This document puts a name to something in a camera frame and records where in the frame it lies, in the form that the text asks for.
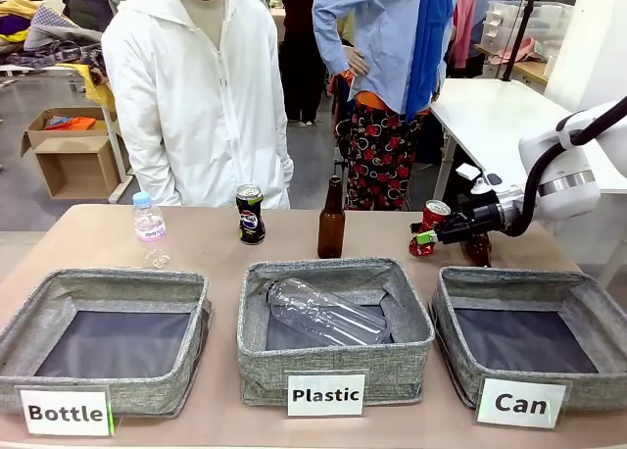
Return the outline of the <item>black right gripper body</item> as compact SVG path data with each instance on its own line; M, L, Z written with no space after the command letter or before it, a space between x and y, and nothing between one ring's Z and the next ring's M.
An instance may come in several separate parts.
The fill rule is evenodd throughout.
M460 243L476 234L501 229L501 211L496 203L479 206L468 212L453 212L437 227L437 241Z

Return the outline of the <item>bare bystander hand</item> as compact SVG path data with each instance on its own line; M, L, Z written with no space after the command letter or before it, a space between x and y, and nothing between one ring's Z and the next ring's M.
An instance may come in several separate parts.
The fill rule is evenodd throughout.
M367 75L369 67L363 52L360 49L351 46L345 46L344 51L350 72L353 75Z

